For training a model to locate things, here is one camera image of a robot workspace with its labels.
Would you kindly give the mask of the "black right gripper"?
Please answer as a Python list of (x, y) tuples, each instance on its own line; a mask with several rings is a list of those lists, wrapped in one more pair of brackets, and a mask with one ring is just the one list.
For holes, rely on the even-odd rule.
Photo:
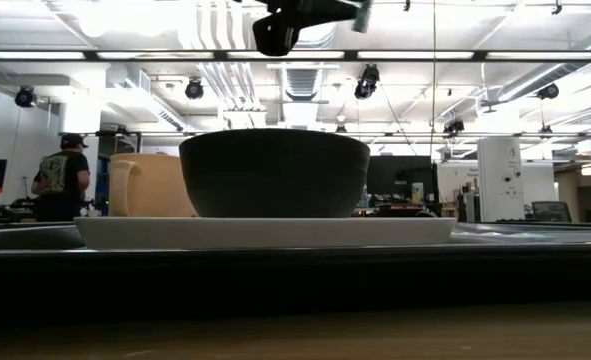
[(340, 0), (259, 0), (269, 15), (255, 21), (252, 31), (257, 50), (266, 56), (285, 56), (299, 40), (302, 29), (346, 20), (355, 20), (358, 1)]

